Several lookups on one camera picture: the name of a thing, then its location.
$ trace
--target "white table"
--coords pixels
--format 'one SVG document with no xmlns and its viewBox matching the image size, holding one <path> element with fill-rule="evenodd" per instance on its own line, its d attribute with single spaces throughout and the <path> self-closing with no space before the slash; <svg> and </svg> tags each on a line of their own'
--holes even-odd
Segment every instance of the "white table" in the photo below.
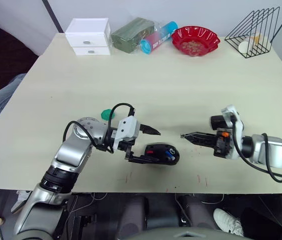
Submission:
<svg viewBox="0 0 282 240">
<path fill-rule="evenodd" d="M 212 133 L 209 118 L 234 104 L 245 134 L 282 138 L 282 62 L 270 53 L 243 58 L 223 39 L 204 57 L 189 57 L 165 42 L 151 55 L 77 57 L 57 34 L 0 115 L 0 189 L 32 190 L 58 150 L 66 124 L 127 102 L 137 119 L 161 132 L 140 134 L 138 156 L 149 143 L 176 146 L 175 166 L 130 163 L 125 153 L 92 152 L 75 192 L 282 193 L 282 183 L 242 160 L 213 156 L 180 134 Z M 119 108 L 112 124 L 127 115 Z"/>
</svg>

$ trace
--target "green package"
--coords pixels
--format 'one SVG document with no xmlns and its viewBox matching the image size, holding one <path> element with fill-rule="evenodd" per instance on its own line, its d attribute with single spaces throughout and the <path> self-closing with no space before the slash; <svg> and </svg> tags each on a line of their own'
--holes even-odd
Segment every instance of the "green package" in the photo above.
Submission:
<svg viewBox="0 0 282 240">
<path fill-rule="evenodd" d="M 142 39 L 153 34 L 154 31 L 153 21 L 137 17 L 111 34 L 113 46 L 129 54 L 138 47 Z"/>
</svg>

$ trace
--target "metal file holder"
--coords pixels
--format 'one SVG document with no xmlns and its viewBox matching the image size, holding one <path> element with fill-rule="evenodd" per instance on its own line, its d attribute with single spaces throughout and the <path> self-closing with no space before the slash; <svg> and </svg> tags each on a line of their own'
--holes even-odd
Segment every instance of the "metal file holder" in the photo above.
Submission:
<svg viewBox="0 0 282 240">
<path fill-rule="evenodd" d="M 226 40 L 243 57 L 266 54 L 271 50 L 280 7 L 251 11 L 226 37 Z M 247 52 L 239 51 L 239 44 L 248 41 Z"/>
</svg>

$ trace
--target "red plastic plate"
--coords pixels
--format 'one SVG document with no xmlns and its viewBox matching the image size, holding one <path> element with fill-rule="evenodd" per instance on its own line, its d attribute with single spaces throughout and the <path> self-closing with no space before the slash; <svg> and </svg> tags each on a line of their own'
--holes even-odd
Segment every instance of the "red plastic plate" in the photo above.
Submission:
<svg viewBox="0 0 282 240">
<path fill-rule="evenodd" d="M 213 31 L 201 26 L 184 26 L 172 34 L 173 45 L 191 57 L 203 56 L 218 48 L 220 39 Z"/>
</svg>

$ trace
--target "person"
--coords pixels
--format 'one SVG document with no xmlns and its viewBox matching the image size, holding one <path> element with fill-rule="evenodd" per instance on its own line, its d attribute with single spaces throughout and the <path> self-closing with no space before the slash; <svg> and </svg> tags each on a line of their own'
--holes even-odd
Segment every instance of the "person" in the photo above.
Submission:
<svg viewBox="0 0 282 240">
<path fill-rule="evenodd" d="M 2 110 L 5 108 L 7 105 L 8 101 L 10 100 L 11 96 L 23 80 L 23 78 L 26 76 L 26 73 L 19 74 L 15 76 L 10 83 L 0 89 L 0 113 Z M 17 193 L 17 201 L 11 208 L 11 213 L 15 214 L 21 208 L 24 206 L 24 204 L 27 202 L 27 199 L 29 198 L 31 191 L 25 191 L 25 190 L 18 190 L 16 191 Z"/>
<path fill-rule="evenodd" d="M 220 208 L 214 210 L 213 218 L 222 231 L 254 240 L 276 240 L 282 233 L 282 226 L 249 207 L 240 220 Z"/>
</svg>

